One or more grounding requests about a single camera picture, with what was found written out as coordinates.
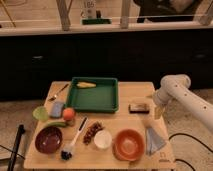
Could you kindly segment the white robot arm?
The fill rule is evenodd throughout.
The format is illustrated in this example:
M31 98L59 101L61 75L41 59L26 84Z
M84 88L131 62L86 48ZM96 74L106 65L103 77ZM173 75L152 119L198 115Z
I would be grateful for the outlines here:
M213 105L191 92L190 85L191 79L185 74L166 75L154 92L153 101L164 107L172 98L176 99L213 133Z

